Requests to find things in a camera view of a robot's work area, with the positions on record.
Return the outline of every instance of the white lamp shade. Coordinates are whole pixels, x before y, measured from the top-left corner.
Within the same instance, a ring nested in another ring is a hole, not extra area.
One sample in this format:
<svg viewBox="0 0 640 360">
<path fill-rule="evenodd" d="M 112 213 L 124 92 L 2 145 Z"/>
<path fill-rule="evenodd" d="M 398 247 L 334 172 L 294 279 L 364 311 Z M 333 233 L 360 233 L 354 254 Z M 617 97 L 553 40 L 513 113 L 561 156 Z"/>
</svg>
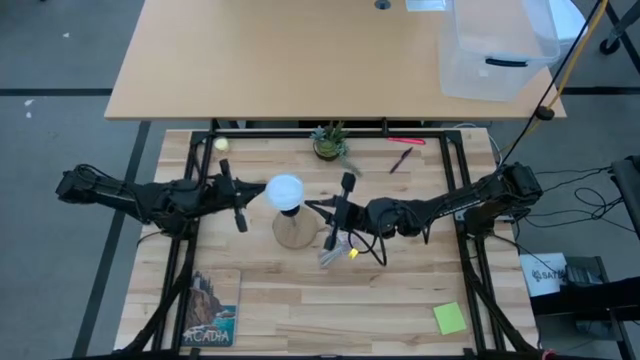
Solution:
<svg viewBox="0 0 640 360">
<path fill-rule="evenodd" d="M 304 185 L 302 180 L 293 174 L 276 175 L 269 180 L 266 195 L 273 207 L 280 211 L 288 211 L 302 203 Z"/>
</svg>

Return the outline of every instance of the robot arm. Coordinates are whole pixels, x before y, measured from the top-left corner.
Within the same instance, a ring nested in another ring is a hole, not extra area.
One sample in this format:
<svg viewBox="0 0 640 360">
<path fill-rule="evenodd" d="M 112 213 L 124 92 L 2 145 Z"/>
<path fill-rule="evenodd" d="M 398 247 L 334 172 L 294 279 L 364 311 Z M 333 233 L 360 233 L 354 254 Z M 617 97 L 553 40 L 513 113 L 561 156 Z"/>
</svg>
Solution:
<svg viewBox="0 0 640 360">
<path fill-rule="evenodd" d="M 396 231 L 403 236 L 416 236 L 434 220 L 463 210 L 466 210 L 464 219 L 467 232 L 482 235 L 493 228 L 493 222 L 498 216 L 531 206 L 542 195 L 531 169 L 518 163 L 505 166 L 469 186 L 427 201 L 379 198 L 362 207 L 347 200 L 354 185 L 355 177 L 346 173 L 342 180 L 344 190 L 341 196 L 305 202 L 333 227 L 325 242 L 325 250 L 332 250 L 335 246 L 335 233 L 338 229 L 347 232 L 362 231 L 383 239 L 395 236 Z M 335 207 L 336 210 L 331 214 L 319 206 Z"/>
<path fill-rule="evenodd" d="M 247 231 L 241 209 L 264 191 L 264 184 L 233 180 L 227 160 L 212 181 L 176 180 L 139 185 L 124 182 L 91 165 L 64 172 L 58 199 L 71 204 L 102 204 L 123 211 L 143 224 L 155 223 L 172 237 L 185 237 L 191 222 L 203 215 L 233 208 L 240 232 Z"/>
</svg>

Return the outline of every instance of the yellow cable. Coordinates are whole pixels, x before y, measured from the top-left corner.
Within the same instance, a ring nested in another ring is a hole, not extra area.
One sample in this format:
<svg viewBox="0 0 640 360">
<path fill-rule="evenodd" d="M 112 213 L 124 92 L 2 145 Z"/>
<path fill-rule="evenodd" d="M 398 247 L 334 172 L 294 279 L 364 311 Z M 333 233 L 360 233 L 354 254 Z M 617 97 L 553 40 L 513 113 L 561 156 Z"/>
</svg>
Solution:
<svg viewBox="0 0 640 360">
<path fill-rule="evenodd" d="M 562 92 L 564 91 L 564 88 L 565 86 L 567 86 L 567 82 L 569 81 L 569 76 L 571 76 L 571 72 L 573 71 L 573 68 L 576 66 L 576 62 L 578 61 L 580 54 L 582 54 L 582 50 L 584 49 L 584 46 L 589 41 L 591 34 L 593 34 L 593 31 L 596 29 L 596 27 L 598 26 L 598 23 L 600 22 L 600 19 L 604 15 L 604 12 L 607 9 L 608 3 L 609 3 L 609 0 L 603 0 L 602 3 L 600 3 L 600 9 L 598 10 L 598 14 L 596 14 L 596 17 L 593 19 L 592 25 L 589 27 L 589 30 L 587 31 L 587 35 L 584 36 L 584 40 L 582 40 L 578 45 L 578 48 L 576 49 L 576 53 L 571 57 L 571 62 L 569 62 L 569 67 L 567 67 L 567 72 L 564 73 L 564 77 L 560 82 L 560 86 L 558 86 L 558 92 L 556 93 L 556 96 L 554 96 L 553 99 L 551 99 L 551 102 L 549 103 L 549 105 L 547 105 L 547 109 L 551 109 L 551 107 L 560 98 L 560 95 L 562 95 Z"/>
<path fill-rule="evenodd" d="M 571 72 L 573 71 L 573 68 L 576 66 L 576 62 L 578 61 L 578 58 L 582 54 L 582 50 L 584 49 L 584 46 L 589 41 L 589 38 L 591 37 L 591 34 L 593 34 L 593 31 L 596 29 L 596 27 L 598 26 L 598 23 L 600 22 L 600 19 L 604 15 L 604 12 L 607 9 L 607 4 L 608 3 L 609 3 L 609 0 L 602 0 L 602 2 L 600 3 L 600 9 L 598 10 L 598 13 L 596 14 L 596 17 L 593 18 L 591 26 L 589 26 L 589 30 L 587 30 L 587 34 L 584 36 L 584 39 L 578 45 L 578 48 L 576 49 L 576 52 L 571 56 L 571 61 L 569 62 L 569 66 L 567 67 L 567 71 L 564 73 L 564 76 L 562 77 L 562 81 L 560 82 L 560 86 L 558 86 L 558 91 L 556 92 L 556 95 L 553 97 L 553 99 L 551 99 L 551 102 L 549 102 L 549 105 L 545 106 L 547 109 L 551 109 L 551 107 L 553 105 L 555 105 L 555 103 L 558 101 L 558 99 L 560 99 L 560 95 L 562 95 L 562 92 L 564 91 L 564 88 L 567 86 L 567 82 L 569 81 L 569 77 L 571 76 Z M 524 134 L 523 138 L 525 136 L 528 136 L 532 132 L 534 132 L 538 128 L 538 126 L 540 126 L 541 123 L 542 123 L 542 121 L 536 120 L 536 123 L 531 128 L 529 128 L 529 130 L 527 130 L 527 132 Z M 511 144 L 503 147 L 502 149 L 500 149 L 500 152 L 505 152 L 505 151 L 511 149 L 514 144 L 515 144 L 515 141 L 512 142 Z"/>
</svg>

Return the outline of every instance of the gray carpet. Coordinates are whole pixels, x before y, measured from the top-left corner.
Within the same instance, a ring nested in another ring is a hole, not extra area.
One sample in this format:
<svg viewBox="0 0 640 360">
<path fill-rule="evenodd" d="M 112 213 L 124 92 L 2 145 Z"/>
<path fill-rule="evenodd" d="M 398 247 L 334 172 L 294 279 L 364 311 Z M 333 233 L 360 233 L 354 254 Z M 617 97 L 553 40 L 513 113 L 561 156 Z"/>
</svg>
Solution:
<svg viewBox="0 0 640 360">
<path fill-rule="evenodd" d="M 584 12 L 593 4 L 591 0 L 576 1 Z M 612 0 L 619 16 L 631 3 Z M 0 88 L 112 87 L 141 5 L 141 0 L 0 0 Z M 640 75 L 624 51 L 609 57 L 599 54 L 597 45 L 610 28 L 605 17 L 576 67 L 571 86 L 640 86 Z M 634 25 L 629 35 L 634 45 L 640 46 L 640 25 Z M 68 357 L 113 212 L 98 206 L 63 204 L 53 191 L 61 172 L 77 163 L 91 163 L 114 176 L 124 176 L 137 123 L 105 121 L 108 99 L 103 97 L 40 97 L 28 107 L 26 100 L 0 98 L 0 161 L 5 166 L 0 173 L 0 226 L 4 233 L 0 353 L 8 359 Z M 545 124 L 525 138 L 511 161 L 521 161 L 537 171 L 584 169 L 640 153 L 639 96 L 565 96 L 563 102 L 569 118 Z M 493 122 L 490 132 L 500 145 L 506 145 L 523 125 L 522 121 Z M 137 181 L 153 178 L 165 129 L 206 126 L 154 123 Z M 570 178 L 570 174 L 558 174 L 541 176 L 540 180 L 545 186 Z M 601 174 L 554 190 L 535 206 L 534 213 L 588 209 L 573 196 L 580 186 L 599 191 L 607 200 L 618 196 L 608 176 Z M 532 221 L 548 225 L 576 216 Z M 607 218 L 630 225 L 623 206 Z M 600 255 L 610 278 L 640 275 L 637 236 L 605 222 L 548 229 L 522 223 L 521 231 L 520 243 L 533 252 Z M 111 350 L 139 232 L 140 225 L 125 222 L 91 343 L 92 354 Z M 545 347 L 572 355 L 619 358 L 614 343 L 592 341 L 577 333 L 568 319 L 539 320 Z M 638 326 L 630 323 L 627 328 L 640 344 Z M 586 341 L 592 342 L 574 348 Z"/>
</svg>

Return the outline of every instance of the light wood desk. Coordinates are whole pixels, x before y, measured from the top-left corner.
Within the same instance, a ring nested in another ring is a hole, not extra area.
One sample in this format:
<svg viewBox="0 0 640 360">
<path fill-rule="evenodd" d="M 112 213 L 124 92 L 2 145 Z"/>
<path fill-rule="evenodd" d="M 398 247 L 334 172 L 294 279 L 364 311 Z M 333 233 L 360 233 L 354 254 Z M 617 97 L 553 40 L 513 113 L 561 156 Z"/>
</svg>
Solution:
<svg viewBox="0 0 640 360">
<path fill-rule="evenodd" d="M 510 103 L 447 97 L 438 70 L 442 15 L 391 3 L 378 10 L 373 0 L 148 0 L 105 116 L 530 116 L 551 81 L 546 68 Z M 566 116 L 560 102 L 554 109 Z"/>
<path fill-rule="evenodd" d="M 491 147 L 485 130 L 462 132 L 471 180 L 476 181 L 494 169 Z M 167 132 L 155 181 L 182 177 L 190 135 L 190 131 Z M 393 175 L 388 171 L 406 144 L 384 139 L 348 142 L 352 160 L 363 172 L 349 197 L 353 202 L 366 205 L 381 196 L 429 199 L 447 191 L 438 140 L 414 146 Z M 337 162 L 317 159 L 308 139 L 231 139 L 230 144 L 227 156 L 214 151 L 210 174 L 219 170 L 219 160 L 228 158 L 233 176 L 243 181 L 266 182 L 276 174 L 292 172 L 304 181 L 307 199 L 340 192 L 343 169 Z M 317 255 L 326 230 L 306 249 L 285 249 L 271 230 L 276 213 L 261 195 L 245 211 L 247 233 L 238 233 L 233 211 L 202 218 L 194 268 L 242 272 L 236 345 L 204 354 L 437 355 L 461 354 L 463 347 L 473 347 L 451 217 L 434 223 L 428 245 L 421 236 L 386 241 L 386 268 L 362 255 L 321 270 Z M 155 230 L 145 227 L 143 235 Z M 513 238 L 506 224 L 498 224 L 496 231 Z M 115 348 L 130 342 L 155 310 L 169 246 L 170 239 L 158 235 L 138 248 Z M 487 239 L 486 247 L 499 306 L 525 339 L 535 344 L 535 320 L 516 249 L 493 238 Z M 460 304 L 468 330 L 442 336 L 432 309 L 452 301 Z M 482 305 L 480 309 L 484 332 L 490 334 L 486 310 Z M 175 304 L 167 318 L 165 348 L 170 346 L 174 316 Z M 493 347 L 491 336 L 486 338 Z"/>
</svg>

